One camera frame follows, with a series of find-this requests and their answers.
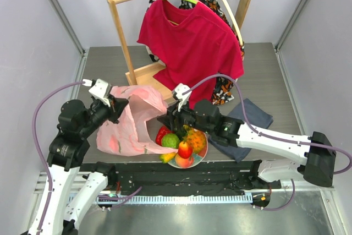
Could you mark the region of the green custard apple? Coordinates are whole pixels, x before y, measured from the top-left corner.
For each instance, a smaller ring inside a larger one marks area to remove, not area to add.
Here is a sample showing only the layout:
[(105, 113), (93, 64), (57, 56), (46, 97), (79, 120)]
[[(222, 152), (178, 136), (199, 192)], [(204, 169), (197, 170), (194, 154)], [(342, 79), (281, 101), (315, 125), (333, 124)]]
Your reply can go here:
[(179, 144), (180, 144), (180, 139), (174, 133), (166, 134), (161, 140), (161, 145), (163, 147), (169, 147), (169, 148), (172, 148), (172, 149), (177, 149)]

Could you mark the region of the red apple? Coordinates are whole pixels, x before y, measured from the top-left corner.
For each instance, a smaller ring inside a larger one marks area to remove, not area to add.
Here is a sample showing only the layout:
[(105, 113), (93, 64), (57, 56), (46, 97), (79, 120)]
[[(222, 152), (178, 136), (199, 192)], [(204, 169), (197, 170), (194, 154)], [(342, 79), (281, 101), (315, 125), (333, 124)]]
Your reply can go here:
[(178, 155), (183, 159), (188, 159), (192, 155), (193, 149), (192, 147), (186, 142), (181, 141), (178, 147)]

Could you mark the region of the pink plastic bag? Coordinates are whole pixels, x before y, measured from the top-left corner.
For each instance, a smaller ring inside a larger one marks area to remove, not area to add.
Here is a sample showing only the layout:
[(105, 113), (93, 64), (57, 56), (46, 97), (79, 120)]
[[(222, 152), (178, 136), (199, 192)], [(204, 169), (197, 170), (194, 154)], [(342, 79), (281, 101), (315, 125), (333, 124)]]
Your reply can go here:
[(175, 152), (162, 147), (149, 136), (146, 122), (167, 112), (162, 94), (151, 86), (114, 86), (111, 95), (127, 99), (128, 105), (118, 118), (119, 123), (104, 122), (97, 131), (97, 148), (120, 156), (168, 154)]

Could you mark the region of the orange pineapple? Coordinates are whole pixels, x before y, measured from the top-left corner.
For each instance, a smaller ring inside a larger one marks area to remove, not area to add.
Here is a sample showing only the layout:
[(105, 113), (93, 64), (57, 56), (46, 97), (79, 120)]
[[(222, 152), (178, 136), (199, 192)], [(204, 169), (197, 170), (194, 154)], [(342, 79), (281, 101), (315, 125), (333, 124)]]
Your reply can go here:
[(186, 141), (193, 150), (193, 153), (200, 153), (207, 144), (207, 138), (205, 134), (199, 130), (196, 130), (188, 125), (183, 127), (176, 132), (176, 135), (180, 140)]

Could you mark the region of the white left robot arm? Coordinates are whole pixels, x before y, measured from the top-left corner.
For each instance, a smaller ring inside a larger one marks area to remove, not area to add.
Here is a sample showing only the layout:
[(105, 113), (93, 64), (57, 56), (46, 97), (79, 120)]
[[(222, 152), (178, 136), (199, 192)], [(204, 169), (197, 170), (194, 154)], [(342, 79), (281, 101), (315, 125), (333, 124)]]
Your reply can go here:
[(127, 99), (109, 95), (109, 105), (94, 99), (89, 108), (80, 100), (61, 107), (58, 134), (49, 146), (48, 175), (34, 221), (26, 234), (77, 234), (89, 208), (103, 190), (112, 190), (117, 174), (112, 165), (97, 162), (72, 201), (70, 191), (90, 144), (88, 137), (105, 121), (118, 123)]

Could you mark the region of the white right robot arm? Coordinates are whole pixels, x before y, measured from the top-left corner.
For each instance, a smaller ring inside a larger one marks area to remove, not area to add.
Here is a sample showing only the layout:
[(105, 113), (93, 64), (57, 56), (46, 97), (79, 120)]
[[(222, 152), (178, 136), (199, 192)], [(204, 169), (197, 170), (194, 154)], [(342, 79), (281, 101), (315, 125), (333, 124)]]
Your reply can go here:
[(248, 180), (254, 188), (281, 179), (301, 178), (320, 187), (332, 186), (336, 152), (331, 150), (331, 142), (323, 133), (289, 135), (250, 127), (241, 119), (222, 115), (217, 106), (206, 100), (196, 103), (194, 109), (175, 103), (157, 119), (173, 131), (184, 125), (192, 127), (225, 147), (251, 148), (282, 156), (282, 161), (261, 161), (249, 173)]

